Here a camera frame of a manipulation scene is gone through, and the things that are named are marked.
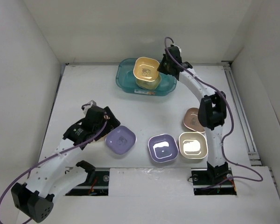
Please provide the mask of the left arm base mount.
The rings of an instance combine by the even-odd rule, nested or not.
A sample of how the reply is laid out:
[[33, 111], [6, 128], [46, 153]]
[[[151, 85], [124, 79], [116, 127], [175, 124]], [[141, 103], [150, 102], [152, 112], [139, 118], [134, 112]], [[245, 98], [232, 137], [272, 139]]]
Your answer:
[[71, 189], [66, 196], [108, 196], [109, 168], [97, 168], [94, 175], [88, 175], [86, 181]]

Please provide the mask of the yellow plate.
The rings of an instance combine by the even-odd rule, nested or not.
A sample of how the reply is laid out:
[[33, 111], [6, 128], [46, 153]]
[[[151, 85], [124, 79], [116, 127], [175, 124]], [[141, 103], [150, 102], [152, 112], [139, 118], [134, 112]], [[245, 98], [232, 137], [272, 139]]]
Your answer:
[[152, 58], [139, 57], [134, 65], [134, 76], [142, 81], [152, 82], [157, 79], [159, 71], [157, 70], [160, 63]]

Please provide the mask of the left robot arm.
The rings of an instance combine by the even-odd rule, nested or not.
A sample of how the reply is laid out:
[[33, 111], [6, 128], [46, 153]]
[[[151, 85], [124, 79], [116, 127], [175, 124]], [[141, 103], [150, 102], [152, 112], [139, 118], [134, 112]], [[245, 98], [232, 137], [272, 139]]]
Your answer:
[[41, 161], [25, 183], [17, 182], [11, 188], [15, 207], [37, 223], [49, 216], [59, 196], [81, 183], [93, 183], [96, 168], [90, 163], [81, 160], [70, 171], [66, 167], [88, 144], [120, 125], [108, 106], [88, 103], [82, 109], [85, 117], [67, 129], [53, 157]]

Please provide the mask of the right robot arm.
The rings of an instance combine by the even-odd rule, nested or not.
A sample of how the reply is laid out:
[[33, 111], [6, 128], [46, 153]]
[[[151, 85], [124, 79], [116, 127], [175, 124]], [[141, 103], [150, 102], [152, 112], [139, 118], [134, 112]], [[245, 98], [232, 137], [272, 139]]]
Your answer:
[[225, 94], [204, 82], [190, 63], [183, 63], [179, 47], [173, 44], [165, 48], [157, 70], [175, 77], [200, 101], [198, 120], [205, 129], [208, 144], [206, 178], [211, 185], [220, 183], [228, 173], [222, 152], [223, 125], [227, 117]]

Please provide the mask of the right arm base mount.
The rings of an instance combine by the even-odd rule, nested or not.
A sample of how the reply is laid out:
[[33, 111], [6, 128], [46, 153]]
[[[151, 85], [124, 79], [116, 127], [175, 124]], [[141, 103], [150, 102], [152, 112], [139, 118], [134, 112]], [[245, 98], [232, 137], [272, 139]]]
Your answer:
[[192, 183], [195, 196], [236, 196], [234, 180], [228, 179], [231, 176], [232, 171], [229, 169], [223, 176], [211, 180], [206, 169], [193, 169], [187, 181]]

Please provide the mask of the green plate with panda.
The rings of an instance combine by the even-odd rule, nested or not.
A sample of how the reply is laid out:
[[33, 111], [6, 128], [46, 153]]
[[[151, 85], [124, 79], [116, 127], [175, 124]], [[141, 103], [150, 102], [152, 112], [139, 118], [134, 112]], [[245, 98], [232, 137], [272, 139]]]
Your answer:
[[136, 84], [139, 87], [147, 90], [155, 90], [159, 86], [160, 82], [161, 82], [160, 75], [152, 82], [136, 79]]

